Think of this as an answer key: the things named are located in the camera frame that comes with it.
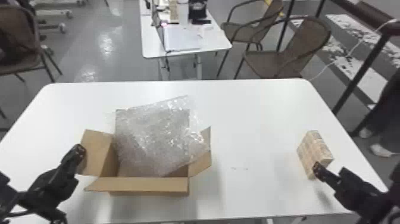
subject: black device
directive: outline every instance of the black device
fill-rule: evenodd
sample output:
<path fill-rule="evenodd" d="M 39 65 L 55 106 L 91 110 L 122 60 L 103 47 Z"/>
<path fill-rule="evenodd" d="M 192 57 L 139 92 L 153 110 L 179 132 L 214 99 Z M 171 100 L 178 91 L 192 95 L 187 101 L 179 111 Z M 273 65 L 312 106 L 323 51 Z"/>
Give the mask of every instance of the black device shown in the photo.
<path fill-rule="evenodd" d="M 24 192 L 8 186 L 10 179 L 0 172 L 0 224 L 8 224 L 11 217 L 32 213 L 51 224 L 67 224 L 65 213 L 57 207 L 74 192 L 78 184 L 75 173 L 85 156 L 86 149 L 79 144 L 75 145 L 56 169 L 41 174 Z M 16 205 L 26 210 L 12 213 Z"/>
<path fill-rule="evenodd" d="M 151 8 L 151 4 L 149 0 L 144 0 L 146 2 L 146 8 L 149 10 Z"/>
<path fill-rule="evenodd" d="M 193 25 L 211 24 L 211 20 L 192 20 Z"/>
<path fill-rule="evenodd" d="M 207 18 L 208 0 L 189 0 L 189 19 Z"/>
<path fill-rule="evenodd" d="M 320 163 L 315 163 L 312 170 L 322 182 L 335 190 L 335 198 L 346 209 L 360 215 L 357 224 L 378 224 L 392 211 L 400 207 L 400 163 L 392 172 L 393 181 L 388 192 L 380 192 L 372 184 L 363 181 L 359 176 L 343 167 L 339 176 L 327 170 Z M 389 216 L 388 223 L 400 217 L 400 211 Z"/>

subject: white table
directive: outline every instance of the white table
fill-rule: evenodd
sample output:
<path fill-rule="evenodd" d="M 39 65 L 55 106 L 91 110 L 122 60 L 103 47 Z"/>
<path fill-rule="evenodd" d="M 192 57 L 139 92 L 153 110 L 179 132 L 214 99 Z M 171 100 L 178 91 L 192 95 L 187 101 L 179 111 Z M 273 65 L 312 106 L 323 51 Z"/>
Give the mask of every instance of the white table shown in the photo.
<path fill-rule="evenodd" d="M 309 181 L 296 154 L 308 130 L 319 130 L 342 166 L 387 190 L 310 82 L 224 80 L 57 83 L 44 87 L 0 142 L 0 170 L 27 189 L 80 142 L 85 129 L 114 131 L 115 109 L 190 95 L 211 125 L 212 166 L 190 180 L 188 197 L 112 197 L 84 192 L 80 180 L 60 205 L 70 224 L 139 223 L 349 213 L 325 183 Z M 12 224 L 46 223 L 36 216 Z"/>
<path fill-rule="evenodd" d="M 213 16 L 207 10 L 207 19 L 211 20 L 211 24 L 196 26 L 196 25 L 188 25 L 189 29 L 195 29 L 199 35 L 202 37 L 201 39 L 201 47 L 199 49 L 194 49 L 190 51 L 176 51 L 166 53 L 163 44 L 158 37 L 157 31 L 152 24 L 152 18 L 149 15 L 148 10 L 146 9 L 145 2 L 143 0 L 139 0 L 139 8 L 140 8 L 140 28 L 142 32 L 142 54 L 146 59 L 158 59 L 158 67 L 165 67 L 165 62 L 163 59 L 165 57 L 173 57 L 180 55 L 195 55 L 196 60 L 196 73 L 197 78 L 202 79 L 202 64 L 201 57 L 199 53 L 203 52 L 213 52 L 213 51 L 224 51 L 232 48 L 232 44 L 226 38 L 224 32 L 220 29 L 217 22 L 214 20 Z M 168 16 L 167 14 L 160 13 L 161 19 L 165 19 Z M 167 73 L 160 70 L 162 79 L 168 80 Z"/>

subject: laptop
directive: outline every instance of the laptop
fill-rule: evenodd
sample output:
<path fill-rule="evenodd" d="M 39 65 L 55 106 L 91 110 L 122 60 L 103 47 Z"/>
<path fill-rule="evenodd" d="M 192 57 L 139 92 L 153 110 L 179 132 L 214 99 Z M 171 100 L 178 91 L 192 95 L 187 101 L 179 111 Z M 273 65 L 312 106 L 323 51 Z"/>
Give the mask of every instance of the laptop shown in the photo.
<path fill-rule="evenodd" d="M 195 30 L 168 24 L 160 19 L 154 0 L 151 17 L 165 51 L 188 51 L 201 48 L 201 37 Z"/>

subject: cable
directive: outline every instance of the cable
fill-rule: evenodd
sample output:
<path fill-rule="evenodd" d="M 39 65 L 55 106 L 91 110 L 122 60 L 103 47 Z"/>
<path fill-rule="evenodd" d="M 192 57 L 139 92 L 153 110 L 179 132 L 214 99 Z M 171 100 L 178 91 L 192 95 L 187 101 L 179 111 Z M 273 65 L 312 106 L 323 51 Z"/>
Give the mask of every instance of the cable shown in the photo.
<path fill-rule="evenodd" d="M 389 24 L 389 23 L 397 23 L 398 21 L 399 21 L 399 20 L 397 20 L 396 18 L 391 19 L 391 20 L 389 20 L 389 21 L 383 23 L 380 27 L 378 27 L 378 29 L 374 30 L 373 32 L 376 33 L 376 32 L 378 32 L 379 30 L 381 30 L 382 28 L 384 28 L 387 24 Z M 351 56 L 351 54 L 353 54 L 354 50 L 356 50 L 356 49 L 358 48 L 358 46 L 360 46 L 363 42 L 364 42 L 364 40 L 361 38 L 361 39 L 358 41 L 358 43 L 357 43 L 357 44 L 346 54 L 346 56 L 344 56 L 344 57 L 347 58 L 347 57 Z M 334 64 L 334 63 L 337 62 L 338 60 L 339 60 L 339 59 L 335 59 L 335 60 L 332 61 L 331 63 L 327 64 L 327 65 L 322 69 L 322 71 L 319 72 L 318 75 L 316 75 L 315 77 L 313 77 L 313 78 L 311 78 L 311 79 L 308 79 L 308 81 L 311 82 L 311 81 L 313 81 L 314 79 L 320 77 L 320 76 L 324 73 L 324 71 L 325 71 L 327 68 L 329 68 L 329 66 L 331 66 L 332 64 Z"/>

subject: brown chair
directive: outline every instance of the brown chair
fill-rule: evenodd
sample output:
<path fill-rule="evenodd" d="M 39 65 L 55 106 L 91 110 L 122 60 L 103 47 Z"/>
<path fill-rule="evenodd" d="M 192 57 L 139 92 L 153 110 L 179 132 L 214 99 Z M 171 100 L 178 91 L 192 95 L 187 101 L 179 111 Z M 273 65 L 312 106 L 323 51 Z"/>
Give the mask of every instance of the brown chair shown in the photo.
<path fill-rule="evenodd" d="M 328 42 L 331 30 L 328 24 L 315 17 L 297 16 L 289 18 L 289 20 L 298 19 L 304 20 L 282 52 L 248 51 L 250 44 L 247 44 L 246 52 L 237 68 L 235 79 L 238 78 L 244 61 L 262 79 L 302 77 L 300 72 L 314 54 Z M 265 28 L 269 29 L 271 26 L 283 23 L 286 20 L 278 20 Z"/>
<path fill-rule="evenodd" d="M 265 27 L 273 23 L 279 16 L 279 13 L 283 10 L 282 0 L 273 0 L 271 5 L 265 11 L 263 17 L 258 20 L 250 21 L 245 24 L 237 24 L 230 22 L 230 18 L 232 17 L 233 11 L 236 8 L 257 1 L 264 1 L 264 0 L 250 0 L 235 5 L 229 12 L 227 21 L 221 24 L 221 29 L 225 32 L 226 37 L 229 39 L 231 43 L 239 42 L 239 43 L 248 43 L 249 45 L 253 43 L 257 47 L 257 49 L 262 51 L 263 45 L 260 42 L 264 39 L 264 37 L 269 31 L 269 29 L 265 29 Z M 222 68 L 224 66 L 226 58 L 228 57 L 228 54 L 229 51 L 225 53 L 224 59 L 222 60 L 222 63 L 218 70 L 217 77 L 219 77 L 222 71 Z"/>
<path fill-rule="evenodd" d="M 45 69 L 51 82 L 55 82 L 45 57 L 50 60 L 59 74 L 63 74 L 50 54 L 42 49 L 39 41 L 38 25 L 34 15 L 30 11 L 14 5 L 0 5 L 0 29 L 12 41 L 21 46 L 18 50 L 26 52 L 17 64 L 0 66 L 0 76 L 14 74 L 22 82 L 25 82 L 18 73 Z"/>

